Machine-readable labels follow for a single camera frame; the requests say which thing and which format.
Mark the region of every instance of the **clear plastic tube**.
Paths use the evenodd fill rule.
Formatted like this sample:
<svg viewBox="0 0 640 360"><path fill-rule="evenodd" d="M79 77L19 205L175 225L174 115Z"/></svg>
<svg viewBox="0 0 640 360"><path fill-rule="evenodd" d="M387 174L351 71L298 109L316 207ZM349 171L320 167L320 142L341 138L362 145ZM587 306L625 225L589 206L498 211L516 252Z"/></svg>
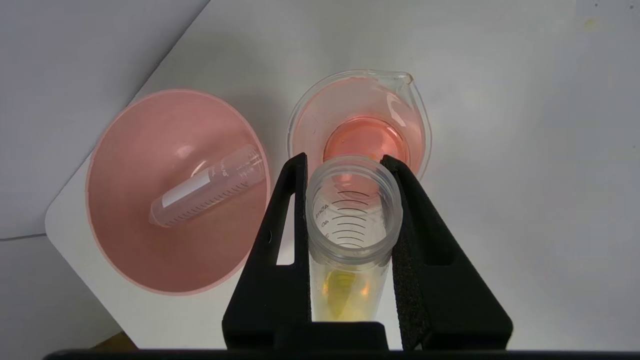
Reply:
<svg viewBox="0 0 640 360"><path fill-rule="evenodd" d="M264 177L260 153L252 145L245 145L157 198L151 204L149 222L175 226L249 189Z"/></svg>
<svg viewBox="0 0 640 360"><path fill-rule="evenodd" d="M373 320L403 210L393 175L363 156L317 168L306 196L315 321Z"/></svg>

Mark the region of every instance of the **pink liquid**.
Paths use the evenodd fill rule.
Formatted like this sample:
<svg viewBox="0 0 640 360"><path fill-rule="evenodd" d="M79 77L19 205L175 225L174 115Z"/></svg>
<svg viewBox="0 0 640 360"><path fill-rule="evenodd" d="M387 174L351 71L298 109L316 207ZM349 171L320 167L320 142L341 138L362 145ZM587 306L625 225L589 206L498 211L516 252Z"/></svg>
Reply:
<svg viewBox="0 0 640 360"><path fill-rule="evenodd" d="M345 121L329 136L323 161L340 155L361 155L380 161L386 154L408 163L406 141L388 122L359 116Z"/></svg>

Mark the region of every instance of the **white label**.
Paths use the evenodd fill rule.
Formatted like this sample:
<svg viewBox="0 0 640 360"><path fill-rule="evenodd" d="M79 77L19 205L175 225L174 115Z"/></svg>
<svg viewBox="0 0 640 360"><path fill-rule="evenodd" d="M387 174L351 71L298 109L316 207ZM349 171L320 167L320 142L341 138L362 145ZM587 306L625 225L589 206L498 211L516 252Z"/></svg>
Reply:
<svg viewBox="0 0 640 360"><path fill-rule="evenodd" d="M194 176L190 177L187 181L182 184L176 186L175 188L169 190L162 196L162 206L166 208L167 206L173 204L174 202L182 199L183 197L189 195L190 193L198 190L199 188L209 184L209 170L205 169Z"/></svg>

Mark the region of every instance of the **beaker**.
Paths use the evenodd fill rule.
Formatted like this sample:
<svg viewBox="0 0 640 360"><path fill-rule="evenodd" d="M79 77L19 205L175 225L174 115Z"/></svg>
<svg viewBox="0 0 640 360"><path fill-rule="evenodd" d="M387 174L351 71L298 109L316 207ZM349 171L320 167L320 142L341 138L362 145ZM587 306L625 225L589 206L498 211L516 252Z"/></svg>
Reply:
<svg viewBox="0 0 640 360"><path fill-rule="evenodd" d="M372 320L402 224L396 180L369 158L338 156L306 195L314 320Z"/></svg>
<svg viewBox="0 0 640 360"><path fill-rule="evenodd" d="M388 154L420 178L431 152L431 128L413 76L349 70L320 80L293 109L287 149L289 157L307 153L309 174L335 156L380 161Z"/></svg>

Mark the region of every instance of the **yellow liquid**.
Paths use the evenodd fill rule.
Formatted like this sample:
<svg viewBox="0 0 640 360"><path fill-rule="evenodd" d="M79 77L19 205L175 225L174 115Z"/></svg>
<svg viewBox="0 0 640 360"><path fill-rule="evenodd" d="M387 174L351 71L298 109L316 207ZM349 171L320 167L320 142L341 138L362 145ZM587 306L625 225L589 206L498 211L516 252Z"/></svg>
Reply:
<svg viewBox="0 0 640 360"><path fill-rule="evenodd" d="M322 289L320 321L356 322L372 320L377 301L371 294L371 281L362 273L333 270Z"/></svg>

